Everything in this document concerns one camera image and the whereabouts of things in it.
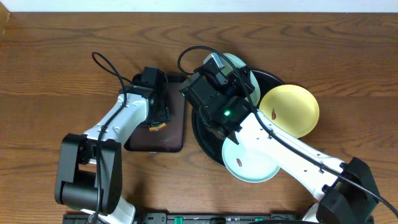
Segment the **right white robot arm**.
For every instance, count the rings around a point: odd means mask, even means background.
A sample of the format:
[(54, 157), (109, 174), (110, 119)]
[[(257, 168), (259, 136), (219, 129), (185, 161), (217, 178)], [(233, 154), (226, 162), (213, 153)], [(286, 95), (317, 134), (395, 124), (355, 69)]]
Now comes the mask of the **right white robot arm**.
[(369, 166), (323, 154), (276, 126), (259, 110), (251, 111), (237, 76), (215, 86), (194, 74), (180, 87), (209, 132), (223, 139), (224, 166), (246, 182), (264, 182), (285, 170), (318, 203), (306, 222), (365, 223), (381, 199)]

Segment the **orange sponge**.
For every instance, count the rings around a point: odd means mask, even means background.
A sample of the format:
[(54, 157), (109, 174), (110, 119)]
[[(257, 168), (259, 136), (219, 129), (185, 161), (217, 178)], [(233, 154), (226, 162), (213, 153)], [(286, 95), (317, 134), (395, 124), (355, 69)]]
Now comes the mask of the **orange sponge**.
[(167, 126), (166, 123), (161, 123), (161, 124), (159, 124), (159, 125), (157, 125), (157, 126), (151, 126), (151, 127), (149, 127), (149, 131), (150, 131), (150, 132), (158, 131), (158, 130), (160, 130), (160, 129), (165, 128), (166, 126)]

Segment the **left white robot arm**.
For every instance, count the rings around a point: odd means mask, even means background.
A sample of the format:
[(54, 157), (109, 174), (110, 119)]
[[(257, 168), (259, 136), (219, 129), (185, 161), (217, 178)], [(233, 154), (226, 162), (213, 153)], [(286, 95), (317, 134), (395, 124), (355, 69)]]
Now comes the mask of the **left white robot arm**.
[(114, 106), (83, 134), (60, 146), (55, 184), (58, 204), (88, 213), (89, 223), (132, 223), (136, 209), (121, 195), (121, 149), (133, 131), (157, 114), (165, 84), (141, 82), (120, 89)]

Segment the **mint green plate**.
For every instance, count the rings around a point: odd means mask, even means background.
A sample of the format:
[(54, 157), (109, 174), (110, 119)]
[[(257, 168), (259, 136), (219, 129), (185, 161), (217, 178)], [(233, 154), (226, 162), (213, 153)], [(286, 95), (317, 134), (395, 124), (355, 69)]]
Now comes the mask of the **mint green plate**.
[(256, 77), (254, 76), (253, 72), (248, 68), (248, 66), (237, 56), (229, 53), (224, 53), (226, 57), (228, 57), (231, 62), (237, 67), (237, 68), (245, 68), (248, 71), (247, 77), (249, 78), (252, 86), (254, 87), (254, 90), (250, 94), (250, 97), (252, 99), (252, 102), (254, 103), (254, 106), (257, 106), (261, 99), (261, 91), (259, 88), (258, 81)]
[(222, 146), (224, 166), (237, 179), (249, 182), (265, 182), (275, 176), (280, 167), (267, 155), (249, 152), (242, 144), (225, 139)]

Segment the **yellow plate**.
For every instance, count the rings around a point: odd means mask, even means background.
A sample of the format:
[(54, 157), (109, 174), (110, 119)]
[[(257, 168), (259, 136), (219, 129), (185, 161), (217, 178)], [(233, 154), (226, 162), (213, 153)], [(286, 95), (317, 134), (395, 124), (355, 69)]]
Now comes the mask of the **yellow plate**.
[(309, 134), (320, 116), (316, 98), (298, 85), (280, 85), (269, 90), (262, 97), (259, 110), (296, 138)]

